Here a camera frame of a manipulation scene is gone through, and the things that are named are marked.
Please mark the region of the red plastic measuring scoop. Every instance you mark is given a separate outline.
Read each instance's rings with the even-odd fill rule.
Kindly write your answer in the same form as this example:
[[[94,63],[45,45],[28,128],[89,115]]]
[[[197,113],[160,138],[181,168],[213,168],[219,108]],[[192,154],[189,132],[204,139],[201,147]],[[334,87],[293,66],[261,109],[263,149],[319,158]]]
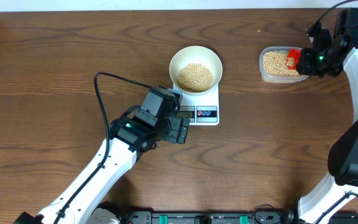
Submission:
[[[296,66],[298,65],[298,62],[300,61],[301,57],[301,50],[292,48],[289,50],[287,54],[287,69],[289,70],[295,70]]]

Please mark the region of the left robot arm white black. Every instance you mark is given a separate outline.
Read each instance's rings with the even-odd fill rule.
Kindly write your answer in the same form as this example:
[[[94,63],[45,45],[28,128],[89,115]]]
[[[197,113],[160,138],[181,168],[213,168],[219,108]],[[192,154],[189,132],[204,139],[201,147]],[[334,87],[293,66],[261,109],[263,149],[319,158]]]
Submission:
[[[179,118],[182,95],[174,89],[150,88],[144,102],[128,108],[108,124],[106,139],[70,186],[51,204],[32,216],[22,212],[18,223],[119,223],[99,207],[112,186],[159,141],[183,144],[190,121]]]

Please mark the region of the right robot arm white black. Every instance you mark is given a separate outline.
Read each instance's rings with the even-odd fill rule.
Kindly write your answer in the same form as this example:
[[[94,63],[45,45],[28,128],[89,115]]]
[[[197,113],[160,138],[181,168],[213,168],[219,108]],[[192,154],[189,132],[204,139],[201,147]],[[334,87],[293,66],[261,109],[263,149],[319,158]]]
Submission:
[[[347,75],[351,88],[353,125],[334,143],[328,173],[299,199],[294,223],[328,223],[346,203],[358,198],[358,8],[338,13],[331,34],[320,21],[307,31],[311,48],[301,50],[296,70],[301,75]]]

